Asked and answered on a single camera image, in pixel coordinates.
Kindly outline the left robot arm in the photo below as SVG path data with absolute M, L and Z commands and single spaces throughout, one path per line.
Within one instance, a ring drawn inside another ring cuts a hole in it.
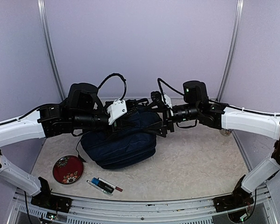
M 37 198 L 45 207 L 56 203 L 48 181 L 30 175 L 9 161 L 1 147 L 31 139 L 51 138 L 75 130 L 112 130 L 117 119 L 129 112 L 122 98 L 106 105 L 99 88 L 89 83 L 72 84 L 68 97 L 59 104 L 44 104 L 30 112 L 0 122 L 0 178 Z

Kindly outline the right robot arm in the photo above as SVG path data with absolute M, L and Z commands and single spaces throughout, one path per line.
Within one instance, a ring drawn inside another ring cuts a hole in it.
M 230 204 L 239 207 L 259 185 L 280 170 L 280 113 L 258 112 L 212 101 L 205 83 L 196 80 L 183 83 L 183 90 L 185 104 L 175 106 L 162 89 L 151 93 L 152 103 L 148 108 L 162 113 L 163 119 L 145 128 L 146 132 L 166 137 L 178 123 L 193 120 L 225 132 L 239 130 L 275 140 L 272 155 L 243 176 L 230 195 Z

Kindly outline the navy blue student backpack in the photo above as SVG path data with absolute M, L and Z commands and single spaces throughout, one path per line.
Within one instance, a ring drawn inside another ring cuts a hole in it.
M 147 98 L 127 100 L 132 112 L 124 120 L 133 124 L 116 133 L 85 132 L 80 143 L 86 154 L 101 168 L 115 170 L 139 163 L 156 152 L 157 135 L 145 128 L 161 121 L 159 114 L 147 109 Z

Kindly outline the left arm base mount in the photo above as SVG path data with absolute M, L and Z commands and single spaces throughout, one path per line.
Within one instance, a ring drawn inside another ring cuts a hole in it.
M 38 177 L 38 179 L 40 181 L 40 193 L 32 196 L 31 204 L 56 212 L 69 213 L 72 199 L 51 194 L 48 181 L 42 177 Z

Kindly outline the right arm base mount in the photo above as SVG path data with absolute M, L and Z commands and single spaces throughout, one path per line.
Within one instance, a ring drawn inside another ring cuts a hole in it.
M 245 175 L 239 179 L 234 190 L 230 194 L 218 196 L 213 199 L 216 212 L 233 210 L 254 203 L 252 194 L 241 188 L 244 177 Z

